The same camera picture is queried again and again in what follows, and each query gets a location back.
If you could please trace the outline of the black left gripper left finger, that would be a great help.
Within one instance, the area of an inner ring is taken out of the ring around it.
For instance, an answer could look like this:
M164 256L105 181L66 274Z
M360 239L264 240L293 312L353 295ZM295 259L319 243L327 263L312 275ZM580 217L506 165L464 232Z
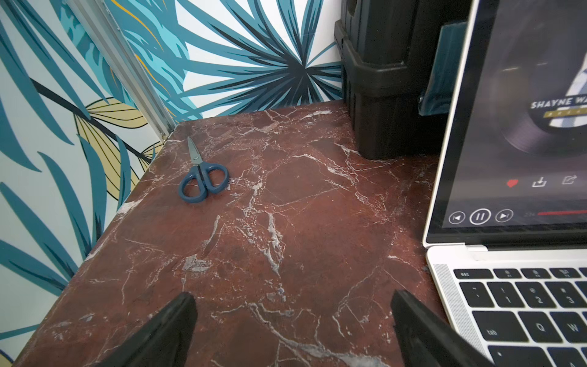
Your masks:
M183 292L98 365L184 366L197 317L193 295Z

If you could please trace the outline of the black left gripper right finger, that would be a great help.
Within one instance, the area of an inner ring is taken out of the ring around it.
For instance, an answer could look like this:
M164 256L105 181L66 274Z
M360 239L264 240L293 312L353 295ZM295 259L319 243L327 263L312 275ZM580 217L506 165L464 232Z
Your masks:
M394 292L391 310L406 366L493 365L409 291Z

